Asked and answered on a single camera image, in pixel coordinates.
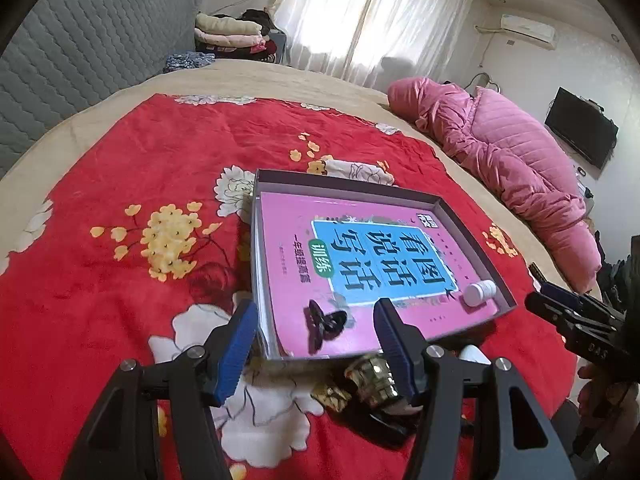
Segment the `person's right hand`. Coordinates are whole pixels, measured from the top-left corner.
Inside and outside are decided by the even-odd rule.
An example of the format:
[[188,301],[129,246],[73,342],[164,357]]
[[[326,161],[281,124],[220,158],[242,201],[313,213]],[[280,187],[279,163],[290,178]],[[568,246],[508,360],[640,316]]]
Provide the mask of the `person's right hand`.
[[639,385],[613,382],[592,363],[579,367],[577,375],[586,381],[577,397],[580,429],[595,431],[608,455],[620,452],[639,423]]

